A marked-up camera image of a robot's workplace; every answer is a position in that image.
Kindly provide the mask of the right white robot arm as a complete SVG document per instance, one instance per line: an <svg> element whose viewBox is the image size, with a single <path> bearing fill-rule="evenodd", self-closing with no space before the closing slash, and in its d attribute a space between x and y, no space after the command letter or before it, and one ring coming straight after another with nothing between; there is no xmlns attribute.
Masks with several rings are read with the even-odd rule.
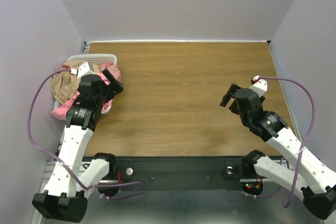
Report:
<svg viewBox="0 0 336 224"><path fill-rule="evenodd" d="M267 81L263 79L249 88L232 84L220 105L225 107L233 99L229 109L239 115L243 126L276 149L299 171L294 172L274 162L258 150L244 157L241 170L248 177L266 177L287 190L293 190L315 217L326 220L335 211L335 172L301 145L284 119L263 109L267 89Z"/></svg>

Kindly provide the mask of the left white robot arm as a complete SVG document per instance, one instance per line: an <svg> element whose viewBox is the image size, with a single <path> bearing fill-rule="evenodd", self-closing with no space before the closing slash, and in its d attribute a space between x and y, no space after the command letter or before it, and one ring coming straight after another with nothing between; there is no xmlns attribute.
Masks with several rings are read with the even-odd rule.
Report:
<svg viewBox="0 0 336 224"><path fill-rule="evenodd" d="M90 167L79 176L82 158L103 105L123 91L122 84L105 69L101 75L89 70L73 70L79 78L78 96L66 112L64 138L54 170L42 193L32 204L46 219L79 223L85 216L88 198L103 177L117 172L115 156L98 153Z"/></svg>

